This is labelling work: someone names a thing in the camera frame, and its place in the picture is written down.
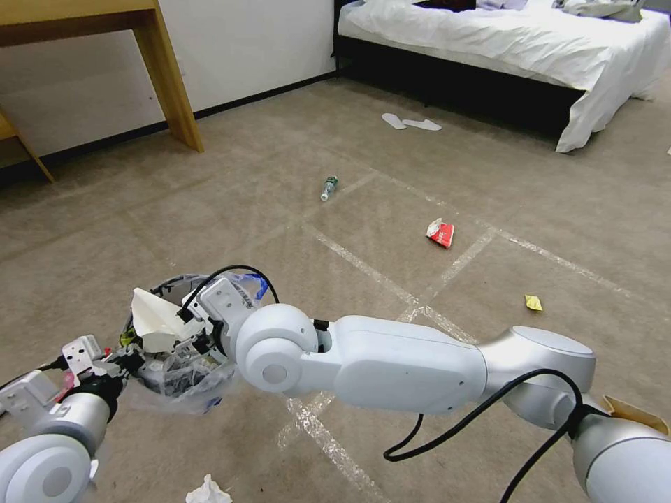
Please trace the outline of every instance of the table leg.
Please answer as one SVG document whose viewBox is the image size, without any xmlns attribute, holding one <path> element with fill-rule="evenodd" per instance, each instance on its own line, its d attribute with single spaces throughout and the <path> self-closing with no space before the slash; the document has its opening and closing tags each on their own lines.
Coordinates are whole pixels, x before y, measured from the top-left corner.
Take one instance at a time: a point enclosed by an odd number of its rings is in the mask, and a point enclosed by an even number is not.
<svg viewBox="0 0 671 503">
<path fill-rule="evenodd" d="M 159 4 L 155 3 L 156 9 L 138 13 L 140 22 L 133 28 L 133 33 L 170 131 L 192 149 L 203 152 L 203 142 L 168 37 L 168 30 Z"/>
</svg>

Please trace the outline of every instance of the black bed frame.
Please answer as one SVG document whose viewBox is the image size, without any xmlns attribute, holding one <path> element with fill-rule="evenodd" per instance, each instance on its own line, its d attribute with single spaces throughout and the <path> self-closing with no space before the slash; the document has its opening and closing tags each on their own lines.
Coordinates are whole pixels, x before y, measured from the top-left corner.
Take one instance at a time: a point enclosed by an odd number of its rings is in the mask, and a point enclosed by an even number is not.
<svg viewBox="0 0 671 503">
<path fill-rule="evenodd" d="M 355 0 L 333 0 L 336 75 L 410 93 L 425 106 L 440 105 L 485 121 L 502 122 L 558 137 L 583 91 L 391 48 L 338 34 L 340 9 Z"/>
</svg>

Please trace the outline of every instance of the wooden table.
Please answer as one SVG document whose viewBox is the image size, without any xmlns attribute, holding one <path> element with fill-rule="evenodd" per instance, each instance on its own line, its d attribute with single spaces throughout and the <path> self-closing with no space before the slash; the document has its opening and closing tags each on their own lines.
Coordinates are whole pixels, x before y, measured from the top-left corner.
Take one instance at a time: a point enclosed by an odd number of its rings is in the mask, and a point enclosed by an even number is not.
<svg viewBox="0 0 671 503">
<path fill-rule="evenodd" d="M 42 164 L 42 159 L 40 159 L 38 155 L 33 152 L 32 148 L 30 148 L 30 145 L 26 143 L 26 140 L 24 140 L 23 136 L 21 136 L 19 131 L 6 119 L 2 113 L 2 110 L 0 110 L 0 141 L 8 140 L 9 138 L 17 138 L 19 140 L 21 146 L 28 153 L 28 155 L 32 157 L 37 166 L 39 166 L 39 168 L 42 170 L 42 173 L 44 173 L 44 176 L 46 176 L 47 179 L 53 183 L 54 177 L 51 175 L 51 173 L 49 173 L 49 170 L 44 166 L 44 164 Z"/>
<path fill-rule="evenodd" d="M 0 0 L 0 47 L 131 29 L 172 134 L 203 142 L 158 0 Z"/>
</svg>

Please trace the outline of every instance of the red snack wrapper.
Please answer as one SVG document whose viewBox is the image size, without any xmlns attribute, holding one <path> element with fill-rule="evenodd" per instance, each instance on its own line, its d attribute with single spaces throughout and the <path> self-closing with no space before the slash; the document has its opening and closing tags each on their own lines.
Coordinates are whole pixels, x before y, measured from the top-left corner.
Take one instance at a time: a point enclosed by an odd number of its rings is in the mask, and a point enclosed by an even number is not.
<svg viewBox="0 0 671 503">
<path fill-rule="evenodd" d="M 426 229 L 426 237 L 445 248 L 449 248 L 452 244 L 452 236 L 454 236 L 454 226 L 444 224 L 442 219 L 431 222 L 431 225 Z"/>
</svg>

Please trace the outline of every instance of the crumpled tissue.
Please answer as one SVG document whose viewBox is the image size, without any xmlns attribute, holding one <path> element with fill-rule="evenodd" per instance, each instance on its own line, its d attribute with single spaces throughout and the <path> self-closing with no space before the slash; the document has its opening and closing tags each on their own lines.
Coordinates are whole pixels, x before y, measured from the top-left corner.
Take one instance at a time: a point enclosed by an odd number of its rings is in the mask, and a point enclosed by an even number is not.
<svg viewBox="0 0 671 503">
<path fill-rule="evenodd" d="M 207 474 L 203 485 L 187 494 L 186 503 L 233 503 L 233 499 Z"/>
</svg>

